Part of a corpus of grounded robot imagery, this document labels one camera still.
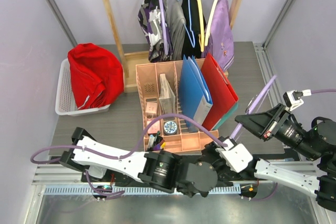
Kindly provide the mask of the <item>red trousers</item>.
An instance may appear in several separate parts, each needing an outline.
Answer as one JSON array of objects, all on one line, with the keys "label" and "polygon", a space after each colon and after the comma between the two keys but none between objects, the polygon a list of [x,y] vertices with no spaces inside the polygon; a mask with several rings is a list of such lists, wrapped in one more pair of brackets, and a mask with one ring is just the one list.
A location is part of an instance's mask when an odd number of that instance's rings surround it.
[{"label": "red trousers", "polygon": [[123,67],[110,51],[92,43],[68,52],[71,88],[78,110],[112,104],[124,92]]}]

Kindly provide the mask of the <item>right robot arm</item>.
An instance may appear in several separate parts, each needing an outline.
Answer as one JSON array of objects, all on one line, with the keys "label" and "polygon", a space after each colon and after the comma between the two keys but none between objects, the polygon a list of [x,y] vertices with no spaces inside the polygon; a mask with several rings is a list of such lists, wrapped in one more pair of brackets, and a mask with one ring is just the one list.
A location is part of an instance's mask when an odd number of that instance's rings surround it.
[{"label": "right robot arm", "polygon": [[317,117],[306,131],[281,103],[265,112],[238,115],[235,121],[263,141],[279,140],[298,156],[292,162],[255,157],[252,162],[237,166],[241,179],[254,176],[271,180],[312,197],[324,209],[335,211],[335,121]]}]

